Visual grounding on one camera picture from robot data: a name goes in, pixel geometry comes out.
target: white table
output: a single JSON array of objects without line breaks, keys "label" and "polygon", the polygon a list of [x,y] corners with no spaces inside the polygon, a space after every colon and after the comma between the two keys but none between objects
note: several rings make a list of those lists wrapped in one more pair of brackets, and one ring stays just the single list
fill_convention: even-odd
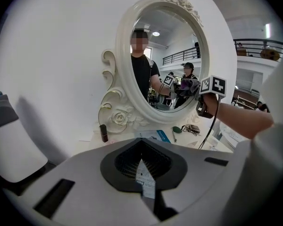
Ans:
[{"label": "white table", "polygon": [[[173,133],[172,133],[172,125],[164,126],[164,128],[160,128],[164,131],[168,139],[172,144],[175,145],[180,145],[180,146],[186,146],[190,148],[198,148],[201,142],[203,141],[204,137],[207,135],[209,128],[202,124],[202,123],[197,123],[195,124],[199,127],[200,129],[200,135],[195,136],[190,132],[182,132],[180,134],[174,133],[175,138],[177,139],[177,142],[174,142],[173,139]],[[84,151],[89,151],[93,150],[95,148],[99,148],[102,146],[106,146],[118,141],[124,141],[128,139],[136,138],[135,133],[121,133],[121,134],[111,134],[108,133],[108,142],[103,142],[101,139],[100,134],[93,134],[92,139],[90,142],[86,141],[79,141],[74,149],[73,155],[84,152]],[[221,152],[229,152],[231,153],[232,151],[228,149],[224,144],[216,140],[213,136],[209,136],[207,139],[207,142],[203,146],[203,150],[210,150],[212,147],[218,151]]]},{"label": "white table", "polygon": [[229,128],[227,125],[225,125],[223,122],[220,122],[220,132],[222,136],[225,138],[226,142],[235,149],[237,144],[241,141],[248,140],[246,137],[240,135],[233,129]]}]

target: black cable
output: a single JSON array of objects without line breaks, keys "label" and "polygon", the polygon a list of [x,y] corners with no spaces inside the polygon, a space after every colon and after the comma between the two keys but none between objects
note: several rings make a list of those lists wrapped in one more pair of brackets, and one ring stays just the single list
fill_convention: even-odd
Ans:
[{"label": "black cable", "polygon": [[217,109],[216,109],[216,113],[215,113],[215,116],[214,116],[214,119],[213,119],[213,123],[212,123],[210,129],[208,130],[208,133],[207,133],[206,137],[204,138],[204,140],[202,141],[202,143],[201,143],[200,146],[198,147],[198,149],[202,149],[202,148],[203,148],[203,146],[204,146],[204,144],[205,144],[205,142],[206,142],[206,140],[207,140],[209,134],[211,133],[211,131],[212,131],[212,129],[213,129],[213,126],[214,126],[215,121],[216,121],[216,119],[217,119],[217,113],[218,113],[218,109],[219,109],[219,105],[220,105],[220,100],[221,100],[221,96],[218,95]]},{"label": "black cable", "polygon": [[162,88],[164,87],[164,84],[161,84],[159,87],[159,91],[158,91],[158,101],[160,101],[160,91],[162,90]]}]

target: sleeve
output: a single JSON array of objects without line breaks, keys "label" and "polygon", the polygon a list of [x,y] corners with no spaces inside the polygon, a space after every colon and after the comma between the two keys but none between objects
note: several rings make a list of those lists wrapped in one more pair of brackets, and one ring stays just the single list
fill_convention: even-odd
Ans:
[{"label": "sleeve", "polygon": [[261,107],[261,110],[264,111],[265,109],[268,110],[268,107],[267,107],[266,104],[263,104],[262,107]]},{"label": "sleeve", "polygon": [[151,70],[151,76],[158,74],[158,76],[160,76],[159,74],[159,70],[157,68],[156,63],[153,61],[153,66],[152,66],[152,70]]}]

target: ornate mirror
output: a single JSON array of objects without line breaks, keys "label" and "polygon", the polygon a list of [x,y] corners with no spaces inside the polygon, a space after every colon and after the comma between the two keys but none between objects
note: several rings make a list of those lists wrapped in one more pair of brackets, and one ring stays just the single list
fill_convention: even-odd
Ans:
[{"label": "ornate mirror", "polygon": [[136,129],[190,116],[197,101],[180,95],[181,79],[208,75],[202,28],[200,15],[187,0],[140,0],[131,6],[118,26],[115,49],[102,54],[109,64],[103,71],[108,90],[99,123],[120,133],[128,126]]}]

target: small brown bottle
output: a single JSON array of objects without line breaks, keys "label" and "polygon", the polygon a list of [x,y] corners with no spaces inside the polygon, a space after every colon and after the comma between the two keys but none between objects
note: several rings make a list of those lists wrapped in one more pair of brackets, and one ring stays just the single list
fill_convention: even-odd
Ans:
[{"label": "small brown bottle", "polygon": [[108,142],[107,127],[106,125],[100,125],[100,134],[103,142]]}]

